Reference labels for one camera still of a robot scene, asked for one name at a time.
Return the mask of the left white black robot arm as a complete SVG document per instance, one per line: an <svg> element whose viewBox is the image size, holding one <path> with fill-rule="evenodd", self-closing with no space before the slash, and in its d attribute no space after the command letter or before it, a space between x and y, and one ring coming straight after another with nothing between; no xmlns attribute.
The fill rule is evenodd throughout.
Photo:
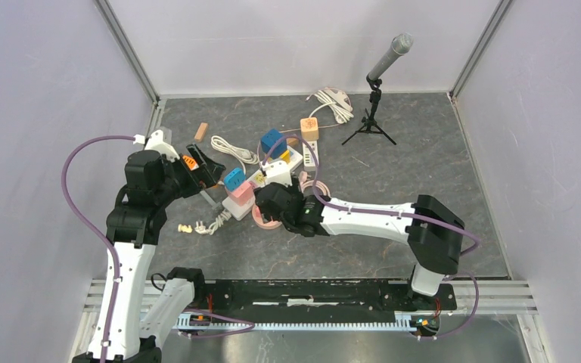
<svg viewBox="0 0 581 363"><path fill-rule="evenodd" d="M181 154L173 161L157 150L129 155L126 183L107 217L107 230L97 233L108 252L98 323L89 347L73 357L74 362L159 362L163 342L179 315L207 301L203 272L175 267L166 276L157 302L146 315L140 314L148 268L167 220L166 208L216 185L225 171L196 144L187 150L196 169Z"/></svg>

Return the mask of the pink round socket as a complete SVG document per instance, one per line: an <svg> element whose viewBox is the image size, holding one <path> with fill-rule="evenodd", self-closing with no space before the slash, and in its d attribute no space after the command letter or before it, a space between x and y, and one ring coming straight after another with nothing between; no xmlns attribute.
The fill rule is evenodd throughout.
<svg viewBox="0 0 581 363"><path fill-rule="evenodd" d="M257 205L253 205L252 210L251 210L251 215L252 215L252 218L253 218L255 224L263 230L270 231L270 230L274 230L274 229L282 226L281 222L266 220L263 217L263 215L260 212L259 207Z"/></svg>

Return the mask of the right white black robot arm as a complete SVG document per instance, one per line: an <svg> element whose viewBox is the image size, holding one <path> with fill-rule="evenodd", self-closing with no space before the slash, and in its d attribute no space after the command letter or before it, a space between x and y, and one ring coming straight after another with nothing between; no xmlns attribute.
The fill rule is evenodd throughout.
<svg viewBox="0 0 581 363"><path fill-rule="evenodd" d="M416 259L407 300L425 309L437 299L444 278L456 275L464 223L433 196L414 203L352 203L328 196L306 196L297 186L271 183L254 191L266 219L304 237L359 235L405 244Z"/></svg>

